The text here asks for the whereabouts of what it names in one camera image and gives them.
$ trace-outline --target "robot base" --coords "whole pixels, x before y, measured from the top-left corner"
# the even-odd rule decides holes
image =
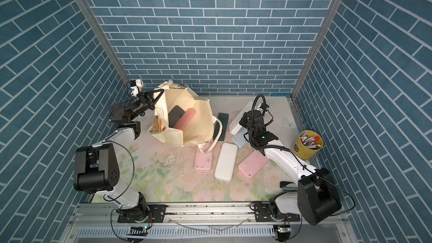
[[[166,205],[147,205],[144,195],[139,193],[137,206],[129,209],[118,209],[118,223],[145,223],[151,214],[153,223],[162,223],[165,217]]]

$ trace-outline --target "dark green phone case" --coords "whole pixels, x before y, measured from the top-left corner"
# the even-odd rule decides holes
[[[222,112],[220,112],[219,115],[217,116],[217,118],[222,122],[222,133],[220,134],[218,141],[225,140],[226,128],[228,127],[228,117],[229,117],[228,114]],[[218,133],[219,133],[219,123],[217,123],[215,126],[215,131],[213,133],[213,140],[216,139]]]

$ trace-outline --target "aluminum frame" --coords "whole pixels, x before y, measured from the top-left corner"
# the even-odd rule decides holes
[[[89,26],[93,30],[94,35],[96,35],[96,38],[98,38],[99,42],[101,43],[102,48],[110,58],[111,63],[117,70],[118,74],[120,75],[120,78],[126,84],[127,82],[129,82],[127,73],[124,70],[120,60],[118,59],[114,49],[112,48],[111,44],[106,38],[101,25],[99,24],[98,20],[96,19],[96,16],[94,15],[92,9],[90,8],[89,3],[87,2],[87,0],[75,0],[75,2],[78,5],[78,8],[83,14],[84,18],[89,23]]]
[[[306,76],[308,75],[308,72],[312,67],[312,64],[314,63],[314,60],[318,54],[318,50],[320,49],[321,44],[324,41],[325,35],[327,34],[327,31],[330,28],[330,25],[334,17],[336,16],[336,12],[340,7],[340,3],[342,3],[342,0],[332,0],[330,3],[327,14],[324,17],[323,23],[321,24],[320,30],[318,31],[314,44],[312,45],[312,48],[309,51],[308,57],[305,60],[305,64],[301,68],[299,78],[297,78],[297,81],[294,85],[294,89],[292,90],[291,96],[293,99],[297,97],[297,95],[300,92],[300,89],[302,88],[303,83],[305,82]]]
[[[154,228],[178,227],[178,224],[193,227],[239,225],[239,227],[256,227],[262,225],[282,224],[283,222],[269,220],[268,222],[256,222],[254,212],[249,208],[250,202],[192,202],[192,203],[164,203],[167,205],[163,223],[154,223]],[[60,243],[74,243],[78,238],[82,227],[107,227],[110,223],[110,215],[113,209],[117,208],[112,203],[78,204]],[[113,214],[113,221],[118,217]],[[343,243],[356,243],[351,226],[345,214],[341,216],[328,217],[320,224],[336,224],[338,234]],[[115,229],[126,228],[131,224],[114,225]],[[302,225],[309,225],[303,220]],[[101,234],[100,238],[112,238],[113,235]]]

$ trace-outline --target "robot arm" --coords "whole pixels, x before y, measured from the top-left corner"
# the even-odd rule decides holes
[[[139,92],[141,88],[137,81],[132,81],[133,87],[129,87],[135,101],[129,106],[114,104],[108,111],[110,120],[116,123],[115,132],[98,143],[77,149],[73,174],[73,186],[77,191],[100,195],[107,202],[116,203],[117,213],[130,222],[145,221],[148,207],[142,193],[129,189],[119,180],[116,153],[125,150],[121,145],[140,135],[140,122],[132,120],[143,116],[148,109],[154,110],[164,93],[164,89]],[[155,93],[159,93],[156,98],[153,97]]]
[[[256,110],[260,97],[263,103],[261,109]],[[258,95],[251,110],[244,113],[238,124],[247,129],[252,148],[276,162],[297,185],[296,194],[279,194],[270,199],[270,207],[273,205],[275,217],[286,213],[301,214],[308,223],[316,225],[342,207],[333,176],[326,168],[317,169],[295,156],[266,130],[263,116],[268,108],[264,96]]]

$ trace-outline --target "white phone case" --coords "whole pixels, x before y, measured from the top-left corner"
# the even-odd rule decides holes
[[[220,149],[219,159],[215,169],[215,178],[223,181],[231,181],[234,170],[237,146],[235,144],[223,143]]]

